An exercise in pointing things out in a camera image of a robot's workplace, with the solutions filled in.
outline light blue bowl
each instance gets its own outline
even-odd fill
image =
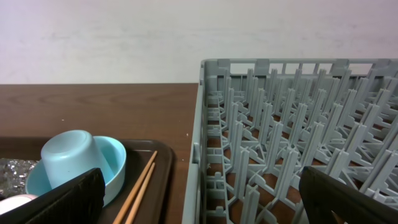
[[[94,141],[103,153],[112,172],[115,174],[113,178],[105,184],[105,206],[117,196],[123,186],[124,174],[126,172],[126,149],[114,138],[94,136]],[[36,196],[41,196],[52,190],[49,178],[47,177],[41,160],[29,173],[25,189],[27,194]]]

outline light blue cup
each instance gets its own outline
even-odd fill
[[[104,155],[87,131],[67,131],[53,137],[42,148],[42,160],[53,189],[96,167],[101,169],[106,183],[113,176]]]
[[[70,132],[72,132],[73,135],[77,135],[78,140],[80,138],[79,135],[82,134],[82,133],[76,134],[76,132],[82,132],[80,130],[74,130],[74,131],[70,131]],[[104,175],[104,171],[103,171],[102,167],[100,167],[101,171],[103,173],[103,176],[104,176],[105,183],[106,183],[105,196],[104,196],[104,206],[105,206],[108,203],[110,203],[110,201],[112,201],[112,199],[114,199],[115,196],[117,196],[117,194],[119,193],[119,191],[121,190],[121,188],[123,186],[125,166],[126,166],[126,150],[125,150],[124,146],[116,139],[113,139],[110,137],[105,137],[105,136],[95,136],[95,137],[91,137],[91,138],[93,139],[93,142],[91,142],[89,145],[94,144],[96,146],[95,148],[97,148],[97,150],[99,151],[101,156],[104,157],[105,163],[108,165],[108,168],[109,168],[109,170],[106,170],[106,172],[108,172],[108,173],[106,175]],[[59,140],[59,141],[62,142],[63,145],[68,145],[67,139],[68,139],[68,137],[63,138],[63,140],[61,140],[61,141]],[[74,143],[69,146],[77,145],[76,142],[79,142],[79,141],[74,141]],[[59,156],[59,158],[55,158],[55,159],[51,158],[51,159],[53,159],[54,161],[62,161],[63,157],[70,158],[64,154],[64,153],[68,152],[69,150],[64,149],[62,147],[61,147],[61,149],[62,150],[60,153],[62,154],[62,156]],[[80,152],[80,150],[82,150],[82,149],[77,150],[77,152],[73,151],[73,153],[71,153],[72,157],[74,157],[75,154],[79,154],[78,152]],[[45,153],[53,153],[53,150],[49,150],[49,152],[47,152],[47,150],[46,150]],[[74,178],[74,177],[94,168],[94,167],[98,167],[98,166],[94,166],[94,167],[81,166],[81,163],[85,163],[85,161],[87,161],[87,159],[88,159],[88,158],[85,158],[86,160],[84,160],[84,156],[82,156],[81,154],[80,154],[80,158],[77,158],[77,159],[78,159],[78,162],[76,160],[70,160],[69,164],[58,162],[58,164],[60,166],[73,167],[73,169],[69,169],[69,172],[71,170],[73,170],[75,172],[75,175],[69,175],[68,176],[69,179],[66,180],[65,182],[69,181],[70,179],[72,179],[72,178]],[[65,168],[62,168],[62,169],[59,168],[56,164],[52,163],[53,160],[50,160],[50,167],[55,168],[55,170],[60,170],[60,172],[64,172]],[[42,160],[39,161],[39,163],[33,168],[33,170],[30,172],[30,174],[27,177],[25,189],[28,194],[41,196],[53,189],[52,184],[51,184],[50,175],[54,175],[56,173],[53,170],[51,170],[50,172],[46,172],[47,166],[45,166],[45,165],[47,165],[48,163],[46,164],[44,161],[45,161],[45,159],[42,158]],[[57,177],[55,179],[55,180],[57,180],[57,181],[55,181],[55,184],[61,183],[65,180],[64,178],[62,178],[61,180],[60,179],[61,178]]]

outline wooden table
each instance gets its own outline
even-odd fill
[[[165,223],[181,223],[197,84],[0,85],[0,136],[54,136],[71,129],[155,139],[176,155]]]

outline brown tray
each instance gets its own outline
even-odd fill
[[[49,138],[0,138],[0,158],[40,160]],[[173,151],[152,140],[120,140],[127,151],[126,177],[116,198],[104,207],[98,223],[112,223],[149,158],[157,151],[156,167],[138,209],[134,223],[158,223],[173,163]]]

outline black object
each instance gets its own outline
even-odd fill
[[[0,137],[0,157],[13,159],[40,160],[40,151],[50,138]],[[116,198],[102,209],[98,224],[112,223],[140,176],[150,157],[157,151],[155,169],[147,190],[142,198],[134,224],[155,224],[162,220],[167,203],[165,194],[169,186],[172,169],[173,150],[154,140],[120,140],[127,152],[126,177],[124,185]]]
[[[313,167],[304,167],[299,190],[311,224],[337,223],[332,211],[349,224],[398,223],[397,210]]]
[[[91,169],[40,197],[0,215],[0,223],[96,223],[104,205],[105,182]]]

